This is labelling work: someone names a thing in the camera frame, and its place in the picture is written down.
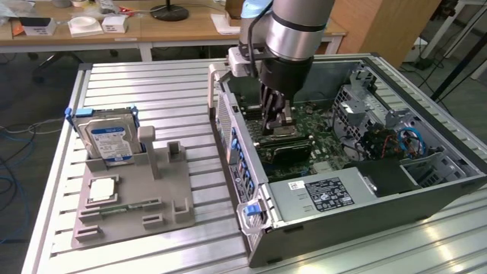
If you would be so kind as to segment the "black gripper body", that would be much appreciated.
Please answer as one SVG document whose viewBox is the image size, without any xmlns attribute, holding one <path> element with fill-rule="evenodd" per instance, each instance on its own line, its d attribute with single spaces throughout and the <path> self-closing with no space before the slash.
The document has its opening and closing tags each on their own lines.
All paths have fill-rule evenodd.
<svg viewBox="0 0 487 274">
<path fill-rule="evenodd" d="M 262 98 L 266 91 L 279 91 L 286 100 L 294 100 L 295 94 L 304 86 L 312 62 L 314 57 L 303 61 L 290 61 L 283 58 L 264 59 L 259 72 Z"/>
</svg>

